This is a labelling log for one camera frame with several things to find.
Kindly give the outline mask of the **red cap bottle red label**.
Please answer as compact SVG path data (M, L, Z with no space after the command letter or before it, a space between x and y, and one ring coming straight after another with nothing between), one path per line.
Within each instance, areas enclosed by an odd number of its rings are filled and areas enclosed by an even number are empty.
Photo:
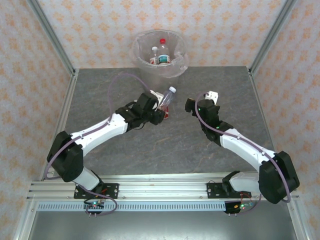
M165 65L165 64L171 63L170 50L165 38L161 38L159 40L157 61L159 65Z

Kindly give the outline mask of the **aluminium mounting rail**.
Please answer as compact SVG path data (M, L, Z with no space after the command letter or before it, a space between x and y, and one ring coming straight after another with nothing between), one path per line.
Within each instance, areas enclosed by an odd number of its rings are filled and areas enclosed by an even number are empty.
M105 183L118 183L121 201L205 201L207 183L221 182L227 172L102 175ZM61 179L33 181L27 201L73 201L75 184Z

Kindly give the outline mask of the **clear bottle no label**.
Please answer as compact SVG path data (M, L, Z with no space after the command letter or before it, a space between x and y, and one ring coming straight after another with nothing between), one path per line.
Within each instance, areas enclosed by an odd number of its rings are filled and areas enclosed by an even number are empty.
M175 97L175 93L176 93L176 88L173 86L170 86L169 89L167 89L164 94L163 94L163 98L159 104L159 108L160 109L165 109L169 106L169 104L172 102L172 100Z

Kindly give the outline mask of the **grey metal sheet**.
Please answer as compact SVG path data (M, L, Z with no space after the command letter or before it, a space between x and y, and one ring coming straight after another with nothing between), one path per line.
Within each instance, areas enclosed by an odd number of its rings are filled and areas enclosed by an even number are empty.
M288 211L263 206L239 216L219 211L38 212L28 240L297 240Z

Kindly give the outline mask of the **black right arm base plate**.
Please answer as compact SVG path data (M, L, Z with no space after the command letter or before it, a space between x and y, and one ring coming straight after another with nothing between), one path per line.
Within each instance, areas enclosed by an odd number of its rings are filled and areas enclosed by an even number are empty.
M208 182L206 184L207 197L209 199L238 199L251 198L251 192L236 191L230 184L224 182Z

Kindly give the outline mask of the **white cap bottle red-white label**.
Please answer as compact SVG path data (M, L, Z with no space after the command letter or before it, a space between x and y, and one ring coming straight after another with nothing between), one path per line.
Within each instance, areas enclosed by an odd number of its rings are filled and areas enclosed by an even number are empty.
M159 53L158 53L158 47L153 46L151 48L151 56L149 59L149 63L152 65L158 65L159 64Z

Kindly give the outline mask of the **aluminium frame post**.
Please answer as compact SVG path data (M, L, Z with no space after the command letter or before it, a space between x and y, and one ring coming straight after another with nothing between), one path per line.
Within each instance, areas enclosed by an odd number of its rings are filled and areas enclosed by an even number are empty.
M258 71L259 66L267 55L270 47L276 40L276 37L280 33L281 28L285 24L286 19L290 15L292 9L294 8L297 0L285 0L283 7L281 8L279 14L277 15L273 25L271 26L265 40L263 41L258 53L256 54L251 66L248 68L250 76Z
M37 17L42 29L44 30L45 34L47 35L49 41L53 45L56 53L58 54L60 60L62 61L66 70L73 75L76 72L71 60L69 59L61 41L59 40L58 36L55 33L54 28L52 27L49 19L47 18L44 10L42 9L38 0L26 0L28 5L30 6L31 10L33 11L34 15Z

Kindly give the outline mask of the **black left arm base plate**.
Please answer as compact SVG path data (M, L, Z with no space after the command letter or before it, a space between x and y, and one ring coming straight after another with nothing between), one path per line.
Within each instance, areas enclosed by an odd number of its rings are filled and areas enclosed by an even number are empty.
M76 185L73 198L83 199L83 200L102 199L103 197L98 195L100 194L100 195L111 197L113 199L117 199L118 192L119 192L119 184L118 183L100 183L98 186L92 189L91 192L92 193L89 193L79 185Z

